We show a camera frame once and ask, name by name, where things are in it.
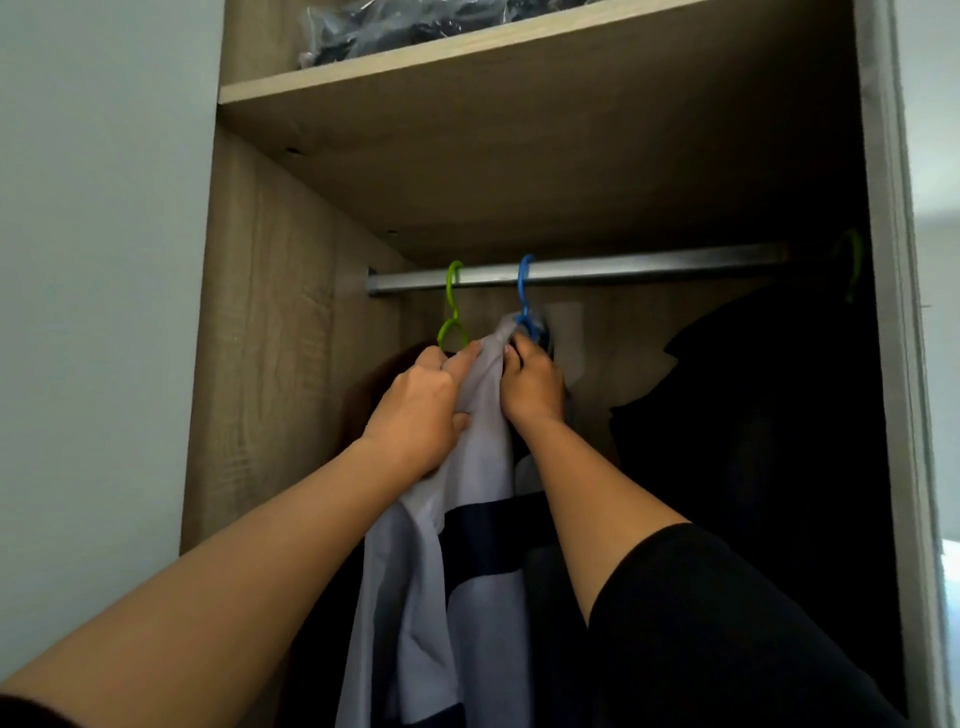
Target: wood grain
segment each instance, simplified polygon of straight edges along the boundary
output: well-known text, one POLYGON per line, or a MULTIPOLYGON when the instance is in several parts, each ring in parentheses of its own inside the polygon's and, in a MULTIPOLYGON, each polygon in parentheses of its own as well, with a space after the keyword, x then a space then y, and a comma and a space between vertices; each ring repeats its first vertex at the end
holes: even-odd
POLYGON ((837 0, 604 0, 227 85, 221 104, 425 266, 833 234, 865 204, 837 0))
POLYGON ((409 302, 367 300, 368 265, 408 264, 218 128, 183 550, 322 465, 351 377, 399 350, 409 302))
POLYGON ((300 14, 321 0, 227 0, 220 83, 236 84, 298 68, 305 42, 300 14))
MULTIPOLYGON (((682 328, 724 303, 756 290, 765 278, 712 279, 604 286, 528 289, 534 310, 549 304, 583 306, 586 367, 569 386, 580 434, 613 463, 610 408, 650 392, 676 360, 663 347, 682 328)), ((469 289, 457 294, 460 315, 471 336, 490 333, 504 314, 518 310, 516 291, 469 289)), ((558 338, 557 346, 566 342, 558 338)))

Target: wooden shelf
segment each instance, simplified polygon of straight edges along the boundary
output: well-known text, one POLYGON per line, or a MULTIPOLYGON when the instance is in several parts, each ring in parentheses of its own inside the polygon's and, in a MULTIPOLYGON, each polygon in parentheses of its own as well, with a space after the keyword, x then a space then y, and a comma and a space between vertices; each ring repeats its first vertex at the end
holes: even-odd
POLYGON ((221 118, 423 265, 781 236, 865 200, 852 3, 602 0, 226 85, 221 118))

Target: plastic hanger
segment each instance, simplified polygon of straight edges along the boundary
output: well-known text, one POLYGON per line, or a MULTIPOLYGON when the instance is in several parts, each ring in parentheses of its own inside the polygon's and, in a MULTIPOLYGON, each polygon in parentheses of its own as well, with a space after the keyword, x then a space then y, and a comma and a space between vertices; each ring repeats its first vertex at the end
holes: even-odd
POLYGON ((470 337, 467 336, 464 325, 460 323, 460 309, 457 308, 457 302, 453 300, 453 276, 463 267, 462 262, 454 260, 450 263, 450 267, 446 269, 446 302, 449 303, 450 310, 453 313, 450 318, 444 321, 444 325, 440 327, 440 333, 437 334, 437 346, 441 349, 444 347, 446 335, 452 328, 459 329, 461 336, 464 337, 464 346, 470 343, 470 337))
POLYGON ((850 240, 853 261, 850 270, 850 280, 847 281, 847 293, 844 298, 847 303, 853 303, 856 298, 856 285, 860 282, 860 277, 863 275, 864 247, 863 238, 860 236, 860 231, 856 228, 848 230, 846 235, 847 239, 850 240))
POLYGON ((530 318, 530 304, 527 303, 527 294, 523 290, 523 284, 527 280, 527 275, 530 273, 530 263, 534 260, 532 255, 525 255, 520 261, 520 268, 516 272, 516 292, 520 295, 520 304, 523 306, 520 313, 514 319, 518 326, 522 326, 527 329, 527 333, 530 334, 530 340, 534 344, 540 342, 540 327, 538 327, 533 319, 530 318))

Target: green hanger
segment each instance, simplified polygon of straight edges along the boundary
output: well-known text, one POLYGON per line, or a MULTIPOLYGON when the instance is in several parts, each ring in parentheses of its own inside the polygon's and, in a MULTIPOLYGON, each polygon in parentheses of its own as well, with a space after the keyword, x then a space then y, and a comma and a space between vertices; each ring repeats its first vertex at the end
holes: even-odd
POLYGON ((452 328, 460 330, 461 336, 464 337, 464 346, 470 343, 470 337, 464 331, 464 325, 460 323, 460 310, 457 308, 457 302, 453 300, 453 275, 463 267, 463 263, 454 260, 450 263, 450 267, 446 269, 446 302, 450 304, 453 315, 444 321, 444 325, 440 327, 440 333, 437 334, 437 346, 441 349, 444 347, 444 339, 447 333, 452 328))
POLYGON ((860 282, 860 276, 863 275, 864 246, 863 238, 856 228, 851 228, 845 235, 850 240, 853 265, 850 270, 850 280, 847 281, 847 294, 844 298, 847 303, 853 303, 853 299, 856 297, 856 285, 860 282))

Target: metal hanging rod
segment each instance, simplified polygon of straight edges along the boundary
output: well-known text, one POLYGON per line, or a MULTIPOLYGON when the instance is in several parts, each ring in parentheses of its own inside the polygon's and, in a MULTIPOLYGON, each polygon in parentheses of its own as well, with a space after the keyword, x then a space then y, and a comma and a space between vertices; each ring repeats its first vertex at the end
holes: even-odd
MULTIPOLYGON (((770 268, 792 262, 787 243, 758 243, 727 248, 695 248, 659 253, 632 253, 568 260, 544 260, 530 264, 527 282, 586 283, 617 279, 645 280, 673 274, 708 274, 770 268)), ((518 263, 461 268, 459 288, 515 285, 518 263)), ((446 286, 446 269, 367 276, 367 293, 382 296, 404 291, 425 291, 446 286)))

